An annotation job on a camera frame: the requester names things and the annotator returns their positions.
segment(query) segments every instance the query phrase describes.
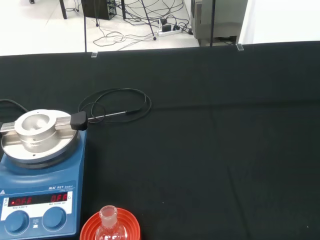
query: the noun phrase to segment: electrical cable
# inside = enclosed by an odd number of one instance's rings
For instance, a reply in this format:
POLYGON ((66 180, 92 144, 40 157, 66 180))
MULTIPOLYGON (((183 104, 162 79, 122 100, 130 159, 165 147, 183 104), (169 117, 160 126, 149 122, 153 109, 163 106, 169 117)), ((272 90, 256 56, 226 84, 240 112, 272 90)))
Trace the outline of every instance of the electrical cable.
MULTIPOLYGON (((129 23, 129 24, 131 24, 132 26, 149 25, 150 27, 156 27, 156 28, 159 27, 158 30, 157 30, 157 32, 154 34, 154 36, 156 36, 156 35, 158 35, 161 26, 160 26, 160 24, 159 24, 159 26, 156 26, 156 25, 154 25, 154 23, 159 23, 159 21, 160 21, 161 18, 165 18, 165 19, 173 18, 173 19, 175 20, 175 24, 170 23, 170 22, 168 22, 168 23, 171 24, 171 25, 177 26, 177 25, 178 25, 178 24, 177 24, 177 20, 180 20, 181 22, 180 22, 179 24, 182 24, 181 30, 182 30, 183 32, 186 32, 186 33, 189 34, 189 32, 187 31, 187 30, 190 29, 190 28, 188 27, 189 20, 188 20, 188 19, 184 19, 184 18, 178 18, 178 17, 175 17, 174 15, 172 15, 172 13, 177 12, 177 11, 179 11, 180 9, 182 9, 182 8, 184 7, 184 2, 181 1, 180 4, 174 6, 174 5, 175 5, 175 2, 176 2, 176 0, 174 0, 173 3, 172 3, 172 5, 171 5, 171 7, 169 7, 169 6, 164 2, 164 0, 161 0, 161 1, 165 4, 166 8, 157 9, 157 10, 151 10, 151 9, 148 8, 148 7, 156 4, 157 2, 159 2, 159 0, 156 0, 154 3, 152 3, 152 4, 150 4, 150 5, 148 5, 148 6, 145 7, 145 9, 149 11, 149 12, 147 12, 147 14, 154 13, 154 14, 158 15, 158 16, 149 16, 149 17, 141 16, 140 14, 138 14, 138 13, 134 10, 134 9, 143 8, 143 7, 131 7, 131 6, 129 6, 129 5, 132 5, 132 4, 134 4, 134 3, 138 3, 138 2, 141 3, 141 0, 137 0, 137 1, 132 2, 132 3, 129 3, 129 4, 125 4, 126 8, 124 9, 124 12, 125 12, 126 14, 128 14, 131 18, 126 17, 126 19, 124 19, 124 21, 127 22, 127 23, 129 23), (167 12, 166 12, 165 14, 160 14, 160 13, 158 13, 158 11, 163 11, 163 10, 167 10, 167 12)), ((121 6, 120 4, 117 4, 116 2, 112 2, 111 4, 113 4, 115 7, 117 7, 117 8, 119 8, 119 9, 122 10, 122 6, 121 6)), ((126 39, 132 39, 132 40, 136 40, 136 41, 137 41, 137 42, 131 42, 131 43, 129 43, 128 45, 126 45, 126 46, 118 49, 118 51, 119 51, 119 50, 122 50, 122 49, 124 49, 124 48, 129 47, 129 46, 132 46, 133 44, 137 44, 137 43, 140 43, 140 42, 142 42, 142 41, 149 41, 149 40, 151 40, 151 39, 154 39, 154 36, 153 36, 152 38, 147 38, 147 39, 138 39, 138 38, 145 38, 145 37, 147 37, 149 34, 146 35, 146 36, 124 35, 124 34, 122 34, 121 32, 118 32, 118 31, 107 30, 107 29, 104 29, 104 28, 101 28, 101 27, 100 27, 101 25, 100 25, 100 20, 99 20, 99 19, 98 19, 97 21, 98 21, 98 24, 96 24, 96 25, 98 25, 99 30, 100 30, 100 31, 102 32, 102 34, 103 34, 102 37, 100 37, 100 38, 98 38, 98 39, 96 39, 96 40, 93 41, 93 43, 94 43, 96 46, 98 46, 98 47, 112 46, 112 45, 114 45, 114 44, 116 44, 116 43, 122 43, 122 42, 124 42, 126 39), (108 38, 113 38, 113 42, 108 43, 108 44, 99 44, 99 43, 98 43, 98 41, 100 41, 101 39, 108 39, 108 38)))
MULTIPOLYGON (((160 29, 161 29, 161 26, 160 26, 160 24, 159 24, 158 31, 154 34, 154 36, 158 35, 160 29)), ((124 34, 122 34, 122 33, 119 32, 119 31, 110 31, 110 30, 106 30, 106 29, 104 29, 104 30, 105 30, 105 31, 109 31, 110 33, 108 33, 107 35, 105 35, 105 33, 102 31, 103 36, 93 41, 93 43, 94 43, 95 45, 99 46, 99 47, 112 46, 112 45, 114 45, 114 44, 116 44, 116 43, 122 43, 122 42, 124 42, 126 39, 137 40, 137 41, 139 41, 139 42, 141 42, 141 41, 150 41, 150 40, 154 39, 154 36, 152 36, 152 37, 150 37, 150 38, 145 38, 145 37, 149 36, 150 34, 148 34, 148 35, 146 35, 146 36, 137 36, 137 35, 132 35, 132 34, 124 35, 124 34), (104 38, 106 38, 106 39, 108 39, 108 38, 114 38, 114 39, 113 39, 113 43, 104 44, 104 45, 100 45, 100 44, 97 43, 97 41, 99 41, 99 40, 101 40, 101 39, 104 39, 104 38)))
POLYGON ((77 0, 77 2, 78 2, 78 9, 77 9, 77 3, 76 3, 76 0, 73 0, 74 1, 74 4, 75 4, 75 6, 74 6, 74 8, 71 8, 71 7, 68 7, 68 8, 66 8, 65 9, 65 11, 66 12, 73 12, 73 11, 75 11, 75 12, 79 12, 79 0, 77 0))
POLYGON ((29 112, 28 109, 26 109, 24 106, 22 106, 21 104, 17 103, 16 101, 13 101, 11 99, 0 99, 0 103, 4 103, 4 102, 8 102, 8 103, 11 103, 11 104, 14 104, 16 105, 17 107, 19 107, 21 110, 23 110, 25 113, 29 112))
POLYGON ((150 97, 148 95, 146 95, 143 91, 138 90, 138 89, 134 89, 134 88, 110 88, 110 89, 105 89, 105 90, 94 92, 93 94, 90 94, 89 96, 85 97, 80 102, 77 110, 78 110, 78 112, 81 112, 86 107, 88 107, 90 105, 92 105, 92 106, 91 106, 91 110, 90 110, 90 114, 89 114, 90 117, 88 118, 90 120, 88 122, 91 123, 91 124, 100 123, 102 121, 106 122, 106 123, 129 123, 129 122, 133 122, 133 121, 136 121, 136 120, 139 120, 139 119, 145 117, 150 112, 150 110, 152 108, 152 101, 151 101, 151 99, 150 99, 150 97), (99 100, 101 100, 103 97, 107 96, 108 94, 111 94, 111 93, 114 93, 114 92, 122 92, 122 91, 127 91, 127 92, 132 92, 132 93, 136 93, 136 94, 142 95, 144 97, 143 104, 141 106, 139 106, 138 108, 136 108, 136 109, 124 110, 124 111, 121 111, 121 112, 106 114, 107 109, 106 109, 105 106, 103 106, 99 102, 99 100), (97 99, 95 101, 89 101, 90 99, 92 99, 94 97, 97 97, 97 99), (99 105, 100 107, 103 108, 104 115, 95 116, 93 114, 93 111, 94 111, 96 105, 99 105), (133 117, 131 119, 128 119, 128 120, 113 120, 112 121, 112 120, 107 120, 106 119, 109 116, 111 117, 111 116, 114 116, 114 115, 122 115, 122 114, 124 114, 124 115, 137 114, 137 116, 133 117))

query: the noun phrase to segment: white floor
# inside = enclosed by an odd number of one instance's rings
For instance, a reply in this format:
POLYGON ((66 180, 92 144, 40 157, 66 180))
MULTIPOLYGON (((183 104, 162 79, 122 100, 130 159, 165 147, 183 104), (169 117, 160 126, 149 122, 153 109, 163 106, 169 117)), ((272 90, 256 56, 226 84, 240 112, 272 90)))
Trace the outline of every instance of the white floor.
MULTIPOLYGON (((156 0, 144 0, 145 5, 153 4, 156 0)), ((174 0, 164 0, 171 6, 174 0)), ((64 20, 59 4, 59 0, 35 0, 35 4, 30 4, 29 0, 0 0, 0 56, 24 55, 24 54, 44 54, 44 53, 77 53, 85 51, 84 41, 84 17, 82 6, 80 12, 67 12, 68 19, 64 20)), ((125 0, 126 4, 135 0, 125 0)), ((174 5, 182 3, 182 0, 175 0, 174 5)), ((66 8, 74 8, 73 0, 64 0, 66 8)), ((139 2, 130 5, 131 7, 141 7, 139 2)), ((166 6, 162 1, 150 7, 151 10, 163 9, 166 6)), ((143 8, 135 9, 137 13, 145 16, 143 8)), ((168 10, 159 11, 165 14, 168 10)), ((189 19, 186 8, 173 13, 176 18, 189 19)), ((104 52, 117 51, 122 47, 137 42, 127 39, 111 46, 99 47, 93 41, 102 37, 103 33, 96 27, 94 21, 87 19, 87 51, 104 52)), ((112 20, 100 20, 101 28, 105 34, 109 31, 118 31, 124 35, 134 34, 145 36, 151 33, 148 25, 132 26, 125 22, 120 15, 112 20)), ((113 43, 113 39, 102 39, 101 45, 113 43)), ((193 35, 179 33, 175 35, 157 37, 157 40, 140 41, 128 46, 124 50, 140 49, 168 49, 198 47, 198 41, 193 35)))

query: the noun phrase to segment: black cable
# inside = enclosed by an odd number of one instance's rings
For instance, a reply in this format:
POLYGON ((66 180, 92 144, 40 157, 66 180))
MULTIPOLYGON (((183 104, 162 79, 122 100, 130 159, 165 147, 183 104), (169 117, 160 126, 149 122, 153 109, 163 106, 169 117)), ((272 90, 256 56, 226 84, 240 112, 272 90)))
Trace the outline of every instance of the black cable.
POLYGON ((133 88, 110 88, 110 89, 105 89, 105 90, 101 90, 101 91, 97 91, 93 94, 90 94, 89 96, 87 96, 86 98, 84 98, 81 103, 78 106, 78 112, 81 112, 82 110, 84 110, 84 108, 86 108, 87 106, 92 105, 91 110, 90 110, 90 115, 92 116, 92 118, 95 118, 97 121, 89 121, 89 123, 92 124, 96 124, 96 123, 100 123, 100 122, 106 122, 106 123, 129 123, 129 122, 133 122, 136 120, 139 120, 143 117, 145 117, 151 110, 152 107, 152 102, 151 99, 148 95, 146 95, 143 91, 138 90, 138 89, 133 89, 133 88), (114 92, 122 92, 122 91, 129 91, 132 93, 136 93, 139 95, 142 95, 144 97, 144 102, 143 104, 136 109, 132 109, 132 110, 124 110, 123 112, 125 112, 125 115, 133 115, 133 114, 137 114, 136 117, 129 119, 129 120, 107 120, 105 119, 105 117, 101 119, 98 119, 96 116, 94 116, 93 111, 95 109, 96 104, 98 104, 99 106, 103 107, 103 111, 104 111, 104 115, 106 115, 107 109, 99 102, 99 100, 101 100, 103 97, 105 97, 106 95, 110 94, 110 93, 114 93, 114 92), (89 99, 92 99, 93 97, 97 97, 97 99, 93 102, 89 102, 86 103, 86 101, 88 101, 89 99))
POLYGON ((75 4, 74 8, 68 7, 68 8, 65 9, 66 12, 73 12, 73 11, 79 12, 79 0, 77 0, 77 2, 78 2, 78 9, 77 9, 76 0, 73 0, 73 1, 74 1, 74 4, 75 4))
POLYGON ((17 103, 16 101, 13 101, 11 99, 0 99, 0 103, 3 103, 3 102, 12 103, 12 104, 16 105, 17 107, 19 107, 20 109, 22 109, 25 113, 29 112, 29 110, 26 109, 24 106, 22 106, 21 104, 17 103))

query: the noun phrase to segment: blue knob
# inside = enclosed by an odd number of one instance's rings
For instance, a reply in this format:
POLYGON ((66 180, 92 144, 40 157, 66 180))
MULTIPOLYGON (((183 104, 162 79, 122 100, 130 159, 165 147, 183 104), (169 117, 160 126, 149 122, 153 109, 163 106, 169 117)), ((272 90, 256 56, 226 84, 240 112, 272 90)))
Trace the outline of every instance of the blue knob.
POLYGON ((42 218, 43 226, 49 231, 59 230, 66 222, 67 214, 61 207, 52 207, 47 210, 42 218))
POLYGON ((27 229, 29 225, 29 216, 25 211, 14 211, 6 217, 4 226, 10 234, 20 234, 27 229))

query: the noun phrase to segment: white wall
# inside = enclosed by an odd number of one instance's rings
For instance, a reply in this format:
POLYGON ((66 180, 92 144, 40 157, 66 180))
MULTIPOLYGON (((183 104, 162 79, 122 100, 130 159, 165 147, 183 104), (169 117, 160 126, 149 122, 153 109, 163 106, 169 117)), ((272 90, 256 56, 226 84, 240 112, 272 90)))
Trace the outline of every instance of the white wall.
POLYGON ((320 41, 320 0, 248 0, 239 43, 320 41))
POLYGON ((189 18, 191 17, 191 0, 183 0, 184 6, 186 8, 186 11, 189 15, 189 18))

